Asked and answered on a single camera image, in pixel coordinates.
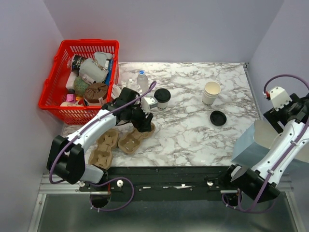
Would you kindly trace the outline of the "white paper cup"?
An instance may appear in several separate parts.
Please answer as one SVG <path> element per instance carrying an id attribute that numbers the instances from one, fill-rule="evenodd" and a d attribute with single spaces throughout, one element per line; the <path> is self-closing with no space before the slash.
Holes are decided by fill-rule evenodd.
<path id="1" fill-rule="evenodd" d="M 167 100 L 160 100 L 160 99 L 157 99 L 157 107 L 158 109 L 160 110 L 165 110 L 169 104 L 169 99 Z"/>

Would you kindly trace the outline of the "black cup lid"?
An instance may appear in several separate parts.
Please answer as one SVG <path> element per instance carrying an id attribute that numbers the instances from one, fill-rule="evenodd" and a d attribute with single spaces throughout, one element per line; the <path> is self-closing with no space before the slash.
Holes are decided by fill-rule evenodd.
<path id="1" fill-rule="evenodd" d="M 170 100 L 171 98 L 171 93 L 169 90 L 166 88 L 160 88 L 155 91 L 154 93 L 154 98 L 159 102 L 159 103 L 166 103 Z"/>

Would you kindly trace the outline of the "stack of white paper cups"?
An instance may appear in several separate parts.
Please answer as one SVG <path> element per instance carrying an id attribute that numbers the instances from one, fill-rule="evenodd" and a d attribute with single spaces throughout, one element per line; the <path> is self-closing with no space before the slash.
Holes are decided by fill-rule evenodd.
<path id="1" fill-rule="evenodd" d="M 210 106 L 214 103 L 221 92 L 221 86 L 215 81 L 209 81 L 204 86 L 202 102 L 204 105 Z"/>

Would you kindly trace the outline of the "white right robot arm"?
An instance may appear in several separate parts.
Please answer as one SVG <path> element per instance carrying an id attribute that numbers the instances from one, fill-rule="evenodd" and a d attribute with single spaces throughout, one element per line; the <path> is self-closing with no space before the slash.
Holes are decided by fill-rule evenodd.
<path id="1" fill-rule="evenodd" d="M 222 177 L 227 189 L 239 188 L 257 203 L 277 198 L 276 188 L 285 169 L 309 142 L 309 98 L 291 94 L 287 105 L 272 108 L 264 117 L 280 134 L 278 141 L 252 168 L 231 165 Z"/>

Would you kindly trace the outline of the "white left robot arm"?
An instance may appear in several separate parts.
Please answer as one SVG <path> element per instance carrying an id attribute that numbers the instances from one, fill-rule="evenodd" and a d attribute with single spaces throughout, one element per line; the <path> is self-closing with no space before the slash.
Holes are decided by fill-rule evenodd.
<path id="1" fill-rule="evenodd" d="M 146 94 L 129 89 L 122 89 L 119 97 L 105 103 L 99 112 L 76 132 L 52 141 L 47 169 L 50 183 L 56 183 L 53 175 L 61 181 L 75 184 L 78 181 L 90 182 L 97 191 L 104 190 L 107 179 L 105 169 L 86 164 L 85 153 L 99 137 L 120 122 L 131 123 L 139 132 L 150 132 L 153 114 L 151 108 L 156 101 Z"/>

